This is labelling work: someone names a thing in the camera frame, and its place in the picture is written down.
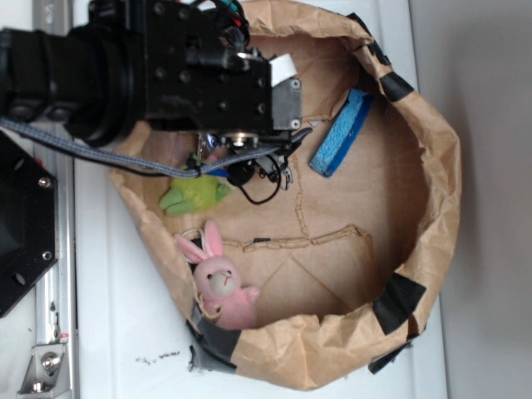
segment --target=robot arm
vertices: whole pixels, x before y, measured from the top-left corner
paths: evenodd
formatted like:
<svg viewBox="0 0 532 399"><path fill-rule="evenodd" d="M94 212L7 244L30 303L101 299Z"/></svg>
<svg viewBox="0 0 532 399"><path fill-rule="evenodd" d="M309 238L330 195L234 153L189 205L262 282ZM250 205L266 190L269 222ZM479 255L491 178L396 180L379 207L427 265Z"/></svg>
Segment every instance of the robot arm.
<svg viewBox="0 0 532 399"><path fill-rule="evenodd" d="M270 61L246 48L237 2L217 0L214 12L200 11L199 2L95 0L89 23L66 37L1 31L0 115L62 123L94 147L125 138L144 120L240 149L295 150L298 81L272 87Z"/></svg>

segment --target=crumpled paper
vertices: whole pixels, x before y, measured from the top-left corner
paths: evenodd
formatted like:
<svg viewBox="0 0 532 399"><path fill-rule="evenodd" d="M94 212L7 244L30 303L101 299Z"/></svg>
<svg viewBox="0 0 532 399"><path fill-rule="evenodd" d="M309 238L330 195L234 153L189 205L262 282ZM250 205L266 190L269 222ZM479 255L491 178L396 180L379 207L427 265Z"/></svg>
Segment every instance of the crumpled paper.
<svg viewBox="0 0 532 399"><path fill-rule="evenodd" d="M303 121L319 121L290 157L294 184L259 207L235 192L211 211L171 219L157 207L167 178L113 170L111 180L184 318L198 298L172 234L216 220L244 284L263 288L260 326L242 332L231 358L236 373L311 390L425 329L455 249L460 146L419 93L393 103L385 98L379 78L392 67L372 54L373 38L357 22L295 2L243 6L251 44L267 57L292 55L303 83ZM308 162L354 86L376 100L347 158L325 179ZM119 151L178 160L176 153L193 147L187 137L140 123ZM246 188L255 198L273 189L259 178ZM256 238L269 241L248 244ZM393 272L427 290L410 320L386 335L372 300Z"/></svg>

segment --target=black metal bracket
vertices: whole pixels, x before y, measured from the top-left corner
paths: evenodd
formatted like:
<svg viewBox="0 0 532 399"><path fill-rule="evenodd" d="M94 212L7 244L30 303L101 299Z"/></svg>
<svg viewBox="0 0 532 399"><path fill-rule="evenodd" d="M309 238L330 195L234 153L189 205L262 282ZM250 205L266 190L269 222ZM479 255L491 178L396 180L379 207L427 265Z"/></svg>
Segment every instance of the black metal bracket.
<svg viewBox="0 0 532 399"><path fill-rule="evenodd" d="M57 261L57 180L0 131L0 318Z"/></svg>

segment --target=stuffed animal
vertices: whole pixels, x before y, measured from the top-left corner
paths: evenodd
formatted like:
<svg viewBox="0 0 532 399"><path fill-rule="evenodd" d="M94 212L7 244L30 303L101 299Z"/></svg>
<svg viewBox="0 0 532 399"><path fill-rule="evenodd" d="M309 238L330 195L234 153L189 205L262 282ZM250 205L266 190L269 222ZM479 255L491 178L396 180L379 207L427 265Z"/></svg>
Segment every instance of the stuffed animal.
<svg viewBox="0 0 532 399"><path fill-rule="evenodd" d="M196 166L197 160L189 158L189 167ZM213 208L233 190L212 175L203 175L195 179L174 178L170 189L164 194L159 207L167 216L180 216L189 212L204 212Z"/></svg>
<svg viewBox="0 0 532 399"><path fill-rule="evenodd" d="M197 264L194 279L204 309L219 314L216 325L227 330L255 328L254 304L260 288L241 288L242 278L236 265L224 256L224 245L218 226L212 220L204 227L204 249L181 234L175 242L183 254Z"/></svg>

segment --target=white table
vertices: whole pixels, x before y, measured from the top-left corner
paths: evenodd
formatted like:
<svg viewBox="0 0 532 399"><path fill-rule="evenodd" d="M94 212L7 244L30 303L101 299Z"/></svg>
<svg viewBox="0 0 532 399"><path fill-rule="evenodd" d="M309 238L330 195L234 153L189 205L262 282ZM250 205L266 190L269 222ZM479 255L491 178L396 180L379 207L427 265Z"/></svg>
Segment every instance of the white table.
<svg viewBox="0 0 532 399"><path fill-rule="evenodd" d="M342 14L356 12L396 71L416 86L407 0L307 2ZM375 376L363 368L302 393L220 372L190 371L192 338L107 179L107 170L82 161L76 163L76 261L84 399L447 398L439 303L413 348Z"/></svg>

